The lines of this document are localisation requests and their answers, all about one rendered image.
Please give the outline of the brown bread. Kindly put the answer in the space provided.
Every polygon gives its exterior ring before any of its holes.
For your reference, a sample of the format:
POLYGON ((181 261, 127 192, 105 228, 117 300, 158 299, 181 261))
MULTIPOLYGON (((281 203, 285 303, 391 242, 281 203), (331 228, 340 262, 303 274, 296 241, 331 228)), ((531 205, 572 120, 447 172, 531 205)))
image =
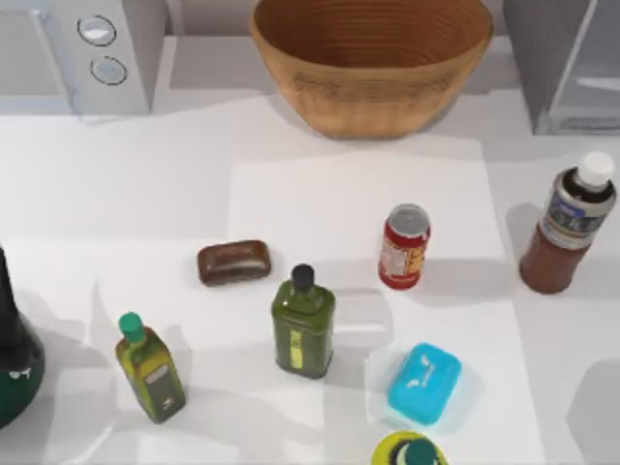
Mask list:
POLYGON ((205 246, 197 254, 197 266, 207 287, 262 279, 272 269, 269 249, 257 239, 205 246))

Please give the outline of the red and white can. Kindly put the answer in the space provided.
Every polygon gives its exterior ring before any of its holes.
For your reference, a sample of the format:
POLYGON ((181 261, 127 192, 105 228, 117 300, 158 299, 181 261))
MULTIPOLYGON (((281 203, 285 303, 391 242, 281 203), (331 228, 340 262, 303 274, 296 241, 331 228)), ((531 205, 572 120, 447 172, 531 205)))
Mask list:
POLYGON ((394 290, 417 284, 430 233, 428 214, 419 205, 400 203, 392 209, 384 224, 378 264, 384 284, 394 290))

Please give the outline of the green bottle with black cap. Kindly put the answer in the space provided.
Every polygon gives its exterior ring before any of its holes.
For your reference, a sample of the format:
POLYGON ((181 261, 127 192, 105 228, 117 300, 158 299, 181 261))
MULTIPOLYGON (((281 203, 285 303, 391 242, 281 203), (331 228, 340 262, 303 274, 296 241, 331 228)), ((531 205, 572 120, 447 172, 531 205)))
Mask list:
POLYGON ((297 264, 271 304, 276 362, 309 379, 322 378, 333 355, 335 296, 315 282, 315 270, 297 264))

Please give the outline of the wooden basket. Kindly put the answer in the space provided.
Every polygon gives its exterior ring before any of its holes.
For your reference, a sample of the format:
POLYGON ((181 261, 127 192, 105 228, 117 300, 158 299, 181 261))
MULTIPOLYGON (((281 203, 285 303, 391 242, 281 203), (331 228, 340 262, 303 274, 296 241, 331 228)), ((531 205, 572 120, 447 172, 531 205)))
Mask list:
POLYGON ((256 0, 249 27, 280 94, 335 139, 397 139, 445 110, 494 32, 482 0, 256 0))

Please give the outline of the blue soap box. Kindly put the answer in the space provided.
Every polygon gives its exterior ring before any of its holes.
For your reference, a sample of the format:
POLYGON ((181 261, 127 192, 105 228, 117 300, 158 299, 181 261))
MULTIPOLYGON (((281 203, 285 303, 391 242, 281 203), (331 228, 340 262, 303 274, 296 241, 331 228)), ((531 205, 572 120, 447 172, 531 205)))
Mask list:
POLYGON ((389 385, 387 403, 406 419, 432 425, 443 414, 461 370, 461 361, 453 354, 429 343, 419 343, 389 385))

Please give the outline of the yellow-green bottle with green cap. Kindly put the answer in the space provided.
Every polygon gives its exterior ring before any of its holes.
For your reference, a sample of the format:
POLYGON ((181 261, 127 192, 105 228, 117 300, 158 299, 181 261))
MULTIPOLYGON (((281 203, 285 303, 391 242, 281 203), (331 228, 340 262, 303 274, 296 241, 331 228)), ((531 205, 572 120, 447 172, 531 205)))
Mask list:
POLYGON ((171 352, 135 312, 123 314, 118 326, 122 339, 115 346, 116 359, 149 419, 163 423, 186 405, 171 352))

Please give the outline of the yellow and green bottle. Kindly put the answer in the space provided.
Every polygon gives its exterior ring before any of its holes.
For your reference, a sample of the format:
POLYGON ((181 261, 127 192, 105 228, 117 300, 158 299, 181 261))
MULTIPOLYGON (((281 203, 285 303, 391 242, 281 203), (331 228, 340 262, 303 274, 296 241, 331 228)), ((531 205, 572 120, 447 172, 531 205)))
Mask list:
POLYGON ((413 431, 388 434, 374 449, 370 465, 449 465, 441 450, 413 431))

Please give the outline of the brown bottle with white cap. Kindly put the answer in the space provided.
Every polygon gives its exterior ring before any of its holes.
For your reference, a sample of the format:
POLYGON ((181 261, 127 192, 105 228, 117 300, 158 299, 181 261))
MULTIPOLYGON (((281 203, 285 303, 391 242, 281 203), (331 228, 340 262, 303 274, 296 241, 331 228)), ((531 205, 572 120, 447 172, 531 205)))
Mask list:
POLYGON ((519 275, 531 290, 556 295, 570 286, 616 204, 612 181, 615 169, 609 154, 591 151, 576 166, 555 176, 542 216, 519 262, 519 275))

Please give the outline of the microwave knob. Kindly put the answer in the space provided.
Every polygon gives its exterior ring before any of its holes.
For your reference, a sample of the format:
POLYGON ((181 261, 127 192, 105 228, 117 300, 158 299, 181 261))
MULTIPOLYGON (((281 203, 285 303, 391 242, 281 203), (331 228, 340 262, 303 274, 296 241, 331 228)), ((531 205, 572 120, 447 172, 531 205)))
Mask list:
POLYGON ((90 62, 91 76, 103 85, 117 86, 128 78, 127 67, 118 59, 103 56, 90 62))
POLYGON ((117 36, 115 25, 102 15, 82 17, 77 21, 79 36, 93 47, 107 47, 117 36))

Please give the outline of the grey cabinet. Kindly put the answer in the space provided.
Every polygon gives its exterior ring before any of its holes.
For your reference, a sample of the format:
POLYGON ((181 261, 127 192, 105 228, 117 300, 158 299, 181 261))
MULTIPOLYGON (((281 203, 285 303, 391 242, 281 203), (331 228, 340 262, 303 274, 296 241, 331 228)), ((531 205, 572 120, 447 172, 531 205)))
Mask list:
POLYGON ((620 0, 504 0, 538 136, 620 136, 620 0))

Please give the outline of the dark green round bottle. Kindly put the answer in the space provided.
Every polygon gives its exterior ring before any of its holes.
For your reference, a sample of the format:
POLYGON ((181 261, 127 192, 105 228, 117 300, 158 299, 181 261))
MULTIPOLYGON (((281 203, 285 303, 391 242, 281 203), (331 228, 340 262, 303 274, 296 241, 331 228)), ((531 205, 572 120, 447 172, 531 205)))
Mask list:
POLYGON ((33 402, 45 371, 45 348, 17 309, 6 255, 0 246, 0 430, 33 402))

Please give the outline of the pale microwave oven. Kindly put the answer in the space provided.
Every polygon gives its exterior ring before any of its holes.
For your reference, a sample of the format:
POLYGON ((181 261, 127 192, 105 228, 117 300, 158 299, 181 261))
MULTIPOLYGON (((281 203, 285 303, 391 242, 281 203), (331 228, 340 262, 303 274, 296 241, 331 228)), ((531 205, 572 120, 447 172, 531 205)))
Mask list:
POLYGON ((167 0, 0 0, 0 115, 148 114, 168 22, 167 0), (86 16, 108 18, 115 41, 87 44, 77 31, 86 16), (122 84, 91 76, 103 56, 127 67, 122 84))

